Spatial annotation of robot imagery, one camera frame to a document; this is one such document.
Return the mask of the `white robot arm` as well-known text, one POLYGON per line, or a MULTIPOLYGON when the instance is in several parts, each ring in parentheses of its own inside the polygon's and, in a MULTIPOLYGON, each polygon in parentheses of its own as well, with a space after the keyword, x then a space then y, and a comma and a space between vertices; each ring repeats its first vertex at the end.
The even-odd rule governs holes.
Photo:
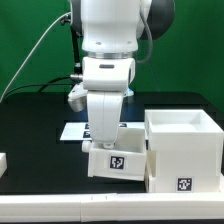
POLYGON ((68 95, 73 110, 87 104, 90 137, 114 146, 123 98, 135 77, 139 39, 149 44, 174 20, 174 0, 69 0, 71 28, 83 37, 82 72, 68 95))

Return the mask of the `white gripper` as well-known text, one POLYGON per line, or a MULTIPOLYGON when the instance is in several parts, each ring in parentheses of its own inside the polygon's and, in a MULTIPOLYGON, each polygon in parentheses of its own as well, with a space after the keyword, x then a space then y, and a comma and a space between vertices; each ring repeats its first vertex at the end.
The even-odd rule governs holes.
POLYGON ((102 143, 106 149, 112 149, 116 142, 122 102, 122 92, 87 93, 90 136, 95 143, 102 143))

